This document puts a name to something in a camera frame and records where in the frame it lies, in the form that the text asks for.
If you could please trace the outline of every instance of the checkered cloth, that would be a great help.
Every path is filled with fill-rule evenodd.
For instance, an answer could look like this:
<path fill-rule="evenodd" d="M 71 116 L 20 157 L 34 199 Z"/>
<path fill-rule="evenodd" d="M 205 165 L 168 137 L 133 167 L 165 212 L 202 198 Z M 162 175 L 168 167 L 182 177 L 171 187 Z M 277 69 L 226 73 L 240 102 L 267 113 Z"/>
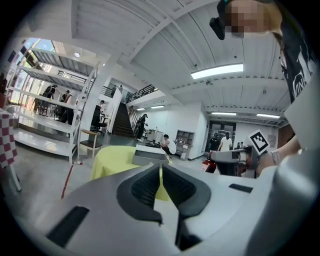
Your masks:
<path fill-rule="evenodd" d="M 14 138 L 14 116 L 0 108 L 0 164 L 5 168 L 18 154 Z"/>

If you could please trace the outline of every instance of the white shelving unit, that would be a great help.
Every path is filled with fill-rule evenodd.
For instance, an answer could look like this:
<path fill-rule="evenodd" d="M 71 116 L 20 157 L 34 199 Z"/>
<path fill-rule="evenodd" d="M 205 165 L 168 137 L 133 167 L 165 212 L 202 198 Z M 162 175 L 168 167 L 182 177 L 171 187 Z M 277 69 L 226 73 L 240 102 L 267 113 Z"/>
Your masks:
<path fill-rule="evenodd" d="M 81 62 L 75 58 L 67 57 L 59 53 L 55 53 L 52 51 L 41 50 L 41 49 L 29 49 L 25 52 L 24 57 L 27 53 L 33 52 L 36 56 L 38 63 L 44 63 L 51 66 L 58 67 L 60 69 L 64 69 L 66 71 L 71 71 L 82 76 L 87 76 L 88 79 L 86 83 L 81 83 L 73 79 L 65 78 L 63 76 L 45 72 L 43 70 L 39 70 L 36 68 L 28 68 L 24 66 L 18 66 L 16 73 L 26 72 L 31 78 L 48 82 L 53 85 L 57 85 L 58 87 L 63 87 L 68 90 L 76 91 L 79 93 L 78 101 L 75 105 L 69 105 L 57 100 L 53 100 L 47 97 L 43 97 L 31 92 L 27 92 L 18 88 L 15 88 L 15 85 L 12 84 L 14 79 L 11 79 L 10 84 L 8 85 L 8 89 L 12 91 L 19 92 L 21 94 L 28 95 L 35 99 L 39 99 L 41 101 L 49 102 L 54 105 L 63 106 L 65 108 L 69 108 L 74 110 L 72 124 L 62 123 L 60 121 L 54 120 L 49 117 L 44 117 L 42 115 L 36 114 L 32 111 L 27 110 L 25 107 L 14 106 L 14 113 L 19 117 L 23 117 L 25 119 L 31 120 L 37 124 L 43 125 L 45 127 L 49 127 L 55 129 L 57 131 L 61 131 L 69 134 L 69 142 L 60 141 L 57 139 L 52 139 L 49 137 L 45 137 L 27 130 L 23 130 L 21 128 L 17 128 L 14 130 L 14 139 L 17 142 L 25 144 L 27 146 L 46 151 L 49 153 L 53 153 L 56 155 L 67 156 L 69 157 L 69 163 L 72 164 L 72 157 L 77 149 L 77 134 L 79 132 L 80 119 L 77 120 L 78 111 L 80 109 L 80 101 L 86 101 L 89 92 L 86 92 L 87 88 L 89 88 L 90 82 L 94 76 L 97 75 L 98 63 L 96 66 L 91 64 Z"/>

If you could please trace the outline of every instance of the white t-shirt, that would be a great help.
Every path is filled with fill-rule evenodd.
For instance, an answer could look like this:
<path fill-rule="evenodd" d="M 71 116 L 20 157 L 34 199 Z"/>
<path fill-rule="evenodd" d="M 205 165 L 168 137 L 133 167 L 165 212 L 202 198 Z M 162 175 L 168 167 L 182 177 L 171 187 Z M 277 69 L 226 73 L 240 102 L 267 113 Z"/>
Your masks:
<path fill-rule="evenodd" d="M 176 143 L 171 141 L 169 138 L 167 139 L 167 141 L 169 141 L 169 144 L 167 145 L 167 147 L 168 147 L 170 153 L 174 155 L 177 151 Z"/>
<path fill-rule="evenodd" d="M 222 140 L 222 146 L 220 151 L 229 151 L 230 150 L 230 146 L 232 146 L 232 140 L 229 137 L 229 139 L 227 139 L 226 137 L 223 137 Z"/>
<path fill-rule="evenodd" d="M 79 94 L 79 92 L 77 92 L 75 90 L 71 91 L 70 92 L 70 97 L 68 98 L 66 103 L 69 104 L 69 105 L 75 105 L 76 101 L 77 101 L 77 98 L 78 98 L 78 94 Z"/>

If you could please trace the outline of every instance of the yellow tablecloth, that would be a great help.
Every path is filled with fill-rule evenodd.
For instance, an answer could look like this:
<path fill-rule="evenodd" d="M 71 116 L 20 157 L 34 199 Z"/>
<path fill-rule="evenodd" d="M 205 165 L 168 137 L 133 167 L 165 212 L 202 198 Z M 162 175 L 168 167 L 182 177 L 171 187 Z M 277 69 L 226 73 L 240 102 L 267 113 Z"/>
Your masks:
<path fill-rule="evenodd" d="M 127 171 L 140 165 L 132 163 L 136 148 L 134 146 L 107 146 L 96 154 L 90 180 Z M 156 199 L 169 201 L 169 195 L 163 186 L 162 169 L 160 169 L 160 187 Z"/>

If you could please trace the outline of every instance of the staircase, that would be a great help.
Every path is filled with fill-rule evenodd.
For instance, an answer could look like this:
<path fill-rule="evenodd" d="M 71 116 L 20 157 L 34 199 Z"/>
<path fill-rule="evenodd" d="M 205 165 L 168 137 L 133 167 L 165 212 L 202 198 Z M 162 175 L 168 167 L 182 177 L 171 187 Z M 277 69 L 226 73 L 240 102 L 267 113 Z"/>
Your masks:
<path fill-rule="evenodd" d="M 127 107 L 124 103 L 120 103 L 119 105 L 112 128 L 112 134 L 130 138 L 135 137 L 131 128 Z"/>

